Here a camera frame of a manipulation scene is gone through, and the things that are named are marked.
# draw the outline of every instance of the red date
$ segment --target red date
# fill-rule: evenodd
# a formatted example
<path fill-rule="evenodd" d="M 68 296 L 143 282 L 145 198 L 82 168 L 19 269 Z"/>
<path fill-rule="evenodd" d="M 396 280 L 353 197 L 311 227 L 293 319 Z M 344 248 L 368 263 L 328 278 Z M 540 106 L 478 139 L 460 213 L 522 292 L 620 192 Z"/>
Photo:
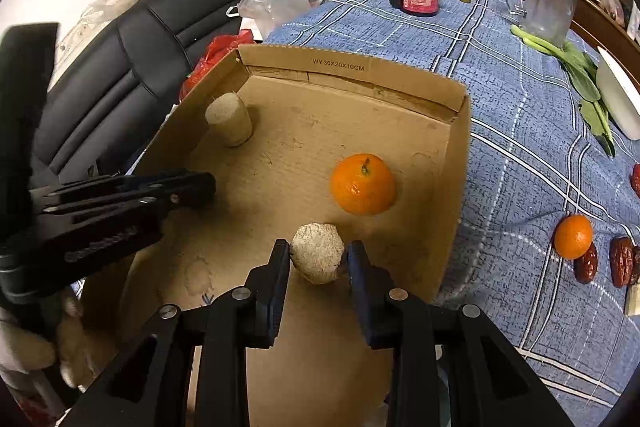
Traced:
<path fill-rule="evenodd" d="M 640 198 L 640 163 L 634 165 L 634 170 L 629 177 L 629 181 L 631 181 L 631 188 Z"/>
<path fill-rule="evenodd" d="M 632 252 L 634 255 L 634 267 L 631 270 L 629 285 L 636 284 L 640 280 L 640 247 L 634 247 Z"/>
<path fill-rule="evenodd" d="M 578 282 L 588 284 L 593 281 L 598 271 L 598 251 L 591 243 L 589 250 L 574 261 L 574 275 Z"/>
<path fill-rule="evenodd" d="M 613 286 L 622 288 L 629 284 L 634 268 L 633 244 L 628 237 L 615 237 L 609 245 L 609 262 Z"/>

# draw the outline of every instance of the screw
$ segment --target screw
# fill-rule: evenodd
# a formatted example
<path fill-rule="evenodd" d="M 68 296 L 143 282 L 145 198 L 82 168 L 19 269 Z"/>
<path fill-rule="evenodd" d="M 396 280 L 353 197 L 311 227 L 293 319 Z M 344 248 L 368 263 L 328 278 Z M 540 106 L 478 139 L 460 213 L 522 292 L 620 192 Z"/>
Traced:
<path fill-rule="evenodd" d="M 158 314 L 163 319 L 172 319 L 175 317 L 175 315 L 178 314 L 178 308 L 173 304 L 167 304 L 165 306 L 162 306 L 162 308 L 160 308 L 160 311 L 158 312 Z"/>
<path fill-rule="evenodd" d="M 244 286 L 240 286 L 231 292 L 231 296 L 236 301 L 244 301 L 251 296 L 251 290 L 249 288 L 245 288 Z"/>
<path fill-rule="evenodd" d="M 394 301 L 404 301 L 408 296 L 409 294 L 402 288 L 393 288 L 392 290 L 389 290 L 389 297 Z"/>
<path fill-rule="evenodd" d="M 480 308 L 478 308 L 478 306 L 476 306 L 475 304 L 465 304 L 464 306 L 462 306 L 462 312 L 466 317 L 469 317 L 470 319 L 474 319 L 480 316 Z"/>

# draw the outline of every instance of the blue plaid tablecloth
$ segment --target blue plaid tablecloth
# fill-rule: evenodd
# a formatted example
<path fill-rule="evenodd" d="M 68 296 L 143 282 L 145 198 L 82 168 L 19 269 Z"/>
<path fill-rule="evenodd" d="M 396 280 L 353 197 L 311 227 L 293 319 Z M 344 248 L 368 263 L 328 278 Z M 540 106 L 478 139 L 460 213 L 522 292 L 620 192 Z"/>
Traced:
<path fill-rule="evenodd" d="M 640 241 L 629 174 L 638 143 L 612 125 L 608 158 L 578 111 L 557 59 L 511 35 L 504 0 L 440 0 L 418 18 L 388 0 L 332 0 L 267 42 L 395 60 L 466 85 L 473 118 L 460 225 L 437 303 L 478 304 L 542 378 L 572 421 L 596 426 L 640 361 L 640 317 L 611 283 L 609 241 Z M 598 63 L 575 33 L 568 39 Z M 598 273 L 574 278 L 550 240 L 570 212 L 588 216 Z"/>

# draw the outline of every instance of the white bowl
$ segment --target white bowl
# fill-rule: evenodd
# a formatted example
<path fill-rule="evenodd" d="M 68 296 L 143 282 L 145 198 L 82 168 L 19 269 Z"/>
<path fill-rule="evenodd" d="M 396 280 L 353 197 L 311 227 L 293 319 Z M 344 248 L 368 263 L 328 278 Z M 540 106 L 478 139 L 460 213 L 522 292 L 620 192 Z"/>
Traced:
<path fill-rule="evenodd" d="M 609 114 L 629 140 L 640 140 L 640 93 L 618 61 L 599 46 L 598 51 L 596 84 Z"/>

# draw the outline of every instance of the tangerine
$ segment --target tangerine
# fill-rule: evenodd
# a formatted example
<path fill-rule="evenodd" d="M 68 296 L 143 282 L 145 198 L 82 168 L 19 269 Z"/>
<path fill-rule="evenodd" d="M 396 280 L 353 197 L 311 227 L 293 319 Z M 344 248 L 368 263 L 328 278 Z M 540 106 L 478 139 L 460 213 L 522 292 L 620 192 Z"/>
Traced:
<path fill-rule="evenodd" d="M 342 160 L 331 176 L 331 193 L 348 213 L 373 216 L 396 199 L 396 181 L 374 154 L 354 154 Z"/>
<path fill-rule="evenodd" d="M 554 232 L 554 247 L 560 255 L 568 260 L 583 256 L 593 241 L 593 229 L 589 219 L 582 214 L 565 217 Z"/>

